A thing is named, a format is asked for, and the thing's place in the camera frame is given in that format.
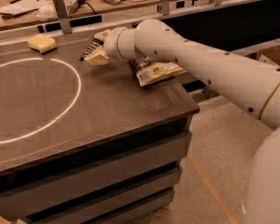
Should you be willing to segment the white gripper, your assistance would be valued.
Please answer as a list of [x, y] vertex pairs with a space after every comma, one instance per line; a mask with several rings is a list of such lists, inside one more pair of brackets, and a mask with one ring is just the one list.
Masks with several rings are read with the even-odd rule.
[[90, 65], [106, 65], [109, 64], [110, 58], [113, 60], [126, 60], [124, 56], [126, 45], [124, 35], [126, 31], [126, 27], [118, 27], [112, 31], [107, 29], [95, 34], [95, 39], [104, 42], [104, 48], [95, 49], [84, 58], [84, 61]]

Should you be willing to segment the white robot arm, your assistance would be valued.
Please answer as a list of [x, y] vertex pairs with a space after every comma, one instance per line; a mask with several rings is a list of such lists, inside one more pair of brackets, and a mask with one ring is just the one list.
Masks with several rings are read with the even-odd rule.
[[273, 129], [252, 162], [242, 224], [280, 224], [280, 67], [187, 40], [159, 20], [94, 35], [112, 60], [174, 62]]

